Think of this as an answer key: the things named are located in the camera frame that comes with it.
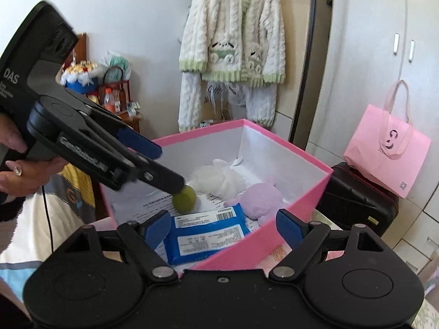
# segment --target black suitcase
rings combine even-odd
[[[372,183],[346,162],[332,169],[317,210],[343,230],[366,224],[382,236],[398,215],[399,197]]]

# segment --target blue bucket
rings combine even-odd
[[[87,84],[85,86],[82,86],[82,84],[80,82],[76,81],[74,83],[69,83],[69,82],[65,83],[65,87],[68,87],[69,89],[76,91],[77,93],[80,93],[80,94],[89,94],[89,93],[97,90],[97,87],[98,87],[97,78],[92,78],[91,80],[93,81],[93,84],[90,83],[90,84]]]

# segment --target basket handle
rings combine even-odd
[[[114,65],[114,66],[112,66],[112,67],[109,67],[109,68],[107,69],[107,71],[105,72],[105,74],[104,74],[104,79],[102,80],[102,83],[103,83],[103,84],[105,84],[105,78],[107,77],[107,73],[108,73],[111,69],[115,69],[115,68],[117,68],[117,69],[120,70],[120,72],[121,72],[121,74],[122,74],[122,75],[120,76],[120,81],[123,80],[123,70],[122,70],[122,68],[119,67],[118,65]]]

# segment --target human hand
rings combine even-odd
[[[0,143],[21,153],[27,149],[17,126],[5,114],[0,114]],[[61,157],[40,162],[6,161],[11,171],[0,172],[0,192],[17,197],[33,194],[49,182],[52,174],[61,172],[67,163]]]

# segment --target wooden headboard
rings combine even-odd
[[[79,63],[82,60],[88,60],[87,58],[87,33],[78,34],[78,43],[73,51],[69,54],[69,57],[65,60],[65,68],[70,66],[73,61],[73,52],[76,53],[76,62]]]

